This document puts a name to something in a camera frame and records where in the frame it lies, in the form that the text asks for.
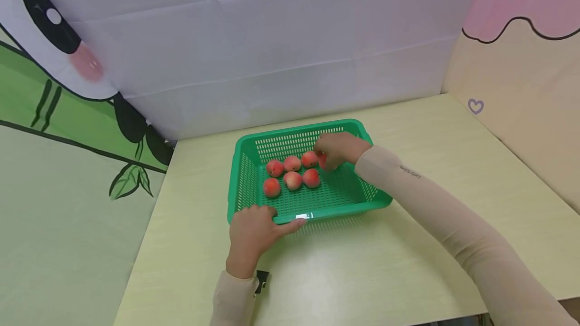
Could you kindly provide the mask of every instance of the purple heart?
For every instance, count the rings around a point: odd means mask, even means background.
[[[474,98],[470,98],[468,101],[468,108],[471,112],[473,112],[473,115],[480,113],[483,110],[483,106],[483,101],[477,101]]]

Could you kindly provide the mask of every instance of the arm sleeve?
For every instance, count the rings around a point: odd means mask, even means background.
[[[479,289],[495,325],[578,325],[495,228],[397,155],[373,146],[355,169],[396,199],[455,258]]]
[[[223,271],[213,294],[213,314],[210,326],[250,325],[254,293],[259,284],[256,277],[240,280]]]

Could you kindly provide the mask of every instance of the peach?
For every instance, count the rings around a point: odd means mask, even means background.
[[[326,157],[326,154],[318,156],[318,163],[320,164],[322,170],[326,170]]]
[[[298,171],[301,167],[302,163],[300,162],[298,156],[288,156],[284,160],[284,170],[286,170],[287,173],[290,173],[291,171]]]
[[[286,173],[284,175],[284,184],[286,184],[287,188],[293,192],[294,190],[300,188],[302,185],[302,177],[296,171],[291,171],[290,173]]]
[[[305,168],[313,168],[317,165],[317,163],[318,163],[318,156],[316,156],[316,153],[314,151],[306,151],[302,155],[302,165]]]
[[[278,178],[284,172],[284,166],[278,159],[273,159],[266,165],[268,175],[273,178]]]
[[[268,198],[275,198],[277,197],[282,189],[280,188],[280,183],[275,178],[268,178],[264,181],[264,185],[262,186],[264,190],[264,195]]]
[[[302,180],[309,188],[317,188],[320,185],[320,176],[316,169],[306,170],[302,175]]]

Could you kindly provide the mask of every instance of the hand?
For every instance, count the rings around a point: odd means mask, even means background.
[[[252,205],[234,214],[230,224],[230,254],[226,260],[226,272],[238,279],[249,279],[262,254],[270,249],[283,235],[298,231],[306,219],[295,219],[288,224],[277,225],[272,218],[276,209],[264,205]]]
[[[352,135],[350,132],[324,133],[314,144],[317,155],[327,155],[326,168],[335,170],[344,162],[355,164],[358,158],[369,150],[372,145],[367,141]]]

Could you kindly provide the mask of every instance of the tabletop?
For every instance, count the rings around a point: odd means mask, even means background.
[[[580,296],[580,216],[448,95],[180,140],[115,326],[205,325],[229,250],[234,144],[243,135],[355,118],[375,144],[438,182],[512,243],[558,299]],[[485,312],[469,277],[396,201],[312,221],[279,241],[255,325],[413,325]]]

